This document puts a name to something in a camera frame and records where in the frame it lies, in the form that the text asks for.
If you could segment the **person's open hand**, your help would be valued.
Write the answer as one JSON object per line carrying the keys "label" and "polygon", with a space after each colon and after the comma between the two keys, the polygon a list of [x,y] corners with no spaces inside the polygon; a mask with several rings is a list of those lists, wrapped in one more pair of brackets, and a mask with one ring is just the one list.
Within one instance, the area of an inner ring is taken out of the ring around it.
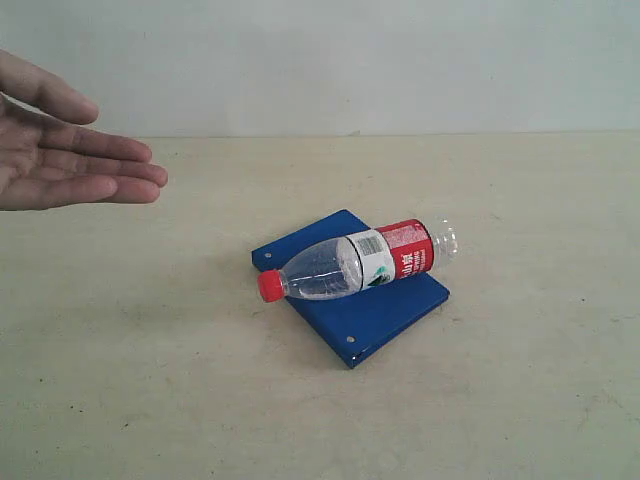
{"label": "person's open hand", "polygon": [[167,184],[151,149],[89,129],[98,107],[62,78],[1,53],[1,208],[150,204]]}

